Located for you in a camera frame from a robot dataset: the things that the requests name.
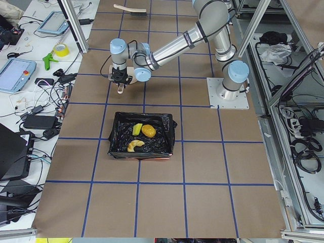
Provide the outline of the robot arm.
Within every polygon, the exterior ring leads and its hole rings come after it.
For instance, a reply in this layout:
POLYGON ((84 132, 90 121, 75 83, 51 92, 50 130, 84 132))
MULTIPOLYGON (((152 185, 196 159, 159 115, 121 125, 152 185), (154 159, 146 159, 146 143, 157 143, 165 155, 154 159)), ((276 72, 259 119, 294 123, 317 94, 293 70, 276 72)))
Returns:
POLYGON ((111 72, 108 79, 125 88, 132 79, 139 82, 150 80, 152 72, 194 49, 201 43, 212 41, 216 60, 222 64, 223 81, 217 86, 216 94, 225 101, 235 100, 244 82, 248 79, 249 68, 235 58, 236 47, 231 43, 228 24, 230 22, 230 1, 193 1, 192 6, 198 20, 194 26, 177 38, 151 51, 148 43, 133 40, 127 43, 121 38, 110 42, 111 72))

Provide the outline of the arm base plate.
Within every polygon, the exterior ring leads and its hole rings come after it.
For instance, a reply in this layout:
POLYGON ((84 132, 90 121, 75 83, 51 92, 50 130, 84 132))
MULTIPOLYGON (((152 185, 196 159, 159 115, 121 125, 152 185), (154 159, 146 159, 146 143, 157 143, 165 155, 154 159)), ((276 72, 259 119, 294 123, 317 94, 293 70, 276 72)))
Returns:
POLYGON ((208 96, 211 109, 249 109, 245 87, 229 91, 223 87, 223 78, 207 77, 208 96))

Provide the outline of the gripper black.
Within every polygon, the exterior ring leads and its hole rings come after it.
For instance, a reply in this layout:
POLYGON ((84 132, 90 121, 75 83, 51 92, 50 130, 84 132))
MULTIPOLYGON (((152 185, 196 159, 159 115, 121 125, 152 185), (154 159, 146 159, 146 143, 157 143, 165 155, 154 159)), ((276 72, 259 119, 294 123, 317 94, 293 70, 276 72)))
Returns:
POLYGON ((121 85, 123 88, 125 88, 127 85, 129 85, 132 81, 132 76, 128 75, 127 69, 120 70, 119 68, 115 69, 113 68, 111 73, 108 75, 108 79, 117 84, 121 85))

